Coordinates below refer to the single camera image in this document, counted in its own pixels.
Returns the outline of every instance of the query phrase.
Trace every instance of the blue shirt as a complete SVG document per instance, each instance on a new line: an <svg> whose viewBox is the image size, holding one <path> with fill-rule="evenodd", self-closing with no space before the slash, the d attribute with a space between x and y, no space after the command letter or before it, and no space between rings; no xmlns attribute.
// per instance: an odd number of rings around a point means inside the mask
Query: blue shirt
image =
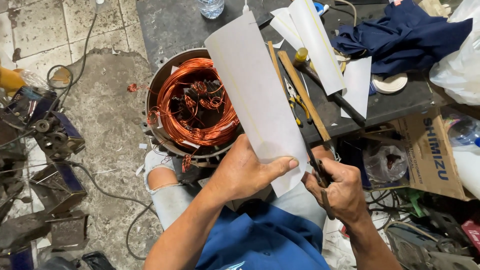
<svg viewBox="0 0 480 270"><path fill-rule="evenodd" d="M255 216L222 209L198 270L329 270L320 227L267 203Z"/></svg>

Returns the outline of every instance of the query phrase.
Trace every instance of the yellow pliers handle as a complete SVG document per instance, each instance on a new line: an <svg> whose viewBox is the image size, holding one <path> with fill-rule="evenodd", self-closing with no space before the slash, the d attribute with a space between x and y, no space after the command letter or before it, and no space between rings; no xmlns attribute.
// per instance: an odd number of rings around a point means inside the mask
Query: yellow pliers handle
<svg viewBox="0 0 480 270"><path fill-rule="evenodd" d="M300 118L297 116L297 112L295 111L295 99L292 97L288 98L288 103L290 104L293 116L295 117L295 122L297 122L299 127L303 127L303 123L300 121Z"/></svg>
<svg viewBox="0 0 480 270"><path fill-rule="evenodd" d="M305 112L305 116L307 117L307 123L312 124L313 119L310 117L310 114L308 113L307 106L305 106L305 104L301 101L300 95L297 95L295 97L295 101L301 106L301 108Z"/></svg>

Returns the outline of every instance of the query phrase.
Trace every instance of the blue cloth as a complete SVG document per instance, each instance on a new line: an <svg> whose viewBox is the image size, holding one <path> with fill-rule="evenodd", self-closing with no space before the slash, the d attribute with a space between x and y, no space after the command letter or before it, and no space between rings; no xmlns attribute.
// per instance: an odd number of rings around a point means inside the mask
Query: blue cloth
<svg viewBox="0 0 480 270"><path fill-rule="evenodd" d="M390 77L432 66L460 49L472 31L473 19L447 23L431 17L412 0L385 7L385 17L344 25L332 46L353 58L372 56L372 73Z"/></svg>
<svg viewBox="0 0 480 270"><path fill-rule="evenodd" d="M255 216L222 209L198 270L329 270L320 227L262 202Z"/></svg>

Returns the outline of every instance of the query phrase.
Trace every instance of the man's right hand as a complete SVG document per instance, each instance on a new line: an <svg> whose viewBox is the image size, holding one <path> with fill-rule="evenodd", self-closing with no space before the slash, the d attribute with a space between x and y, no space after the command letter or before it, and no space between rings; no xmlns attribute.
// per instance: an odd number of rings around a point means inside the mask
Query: man's right hand
<svg viewBox="0 0 480 270"><path fill-rule="evenodd" d="M321 160L326 173L332 175L334 180L325 191L327 191L328 202L336 218L347 227L354 226L365 219L370 220L361 187L360 170L357 167L348 166L329 158L322 158ZM306 172L302 182L317 199L318 204L323 207L320 193L323 188L318 185L315 176Z"/></svg>

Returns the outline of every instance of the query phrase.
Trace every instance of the pliers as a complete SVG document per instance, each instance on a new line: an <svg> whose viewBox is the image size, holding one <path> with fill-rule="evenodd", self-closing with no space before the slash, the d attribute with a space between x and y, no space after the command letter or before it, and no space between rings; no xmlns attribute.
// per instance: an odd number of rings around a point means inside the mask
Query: pliers
<svg viewBox="0 0 480 270"><path fill-rule="evenodd" d="M297 122L297 125L299 127L303 127L303 123L300 121L300 119L297 116L297 113L295 112L296 103L298 103L302 107L303 111L305 112L305 116L307 117L307 123L312 124L313 119L310 117L310 114L308 113L307 106L305 106L305 104L302 102L300 95L297 94L293 86L290 83L288 83L287 78L286 77L283 77L283 78L285 79L285 87L287 88L288 94L290 95L290 97L287 97L288 103L290 104L290 108L292 109L293 116L295 116L295 121Z"/></svg>
<svg viewBox="0 0 480 270"><path fill-rule="evenodd" d="M310 145L308 144L305 136L303 134L301 136L303 137L303 142L305 142L305 146L307 148L307 154L308 154L308 157L310 158L309 163L313 167L314 176L317 179L317 183L319 186L323 188L327 188L328 185L330 185L330 183L333 182L332 176L325 171L325 167L322 161L320 159L315 158L315 156L313 155L312 149L310 149ZM334 220L335 214L333 213L332 208L330 207L327 191L322 189L320 192L320 195L322 195L323 208L325 209L325 212L327 213L328 218L330 220Z"/></svg>

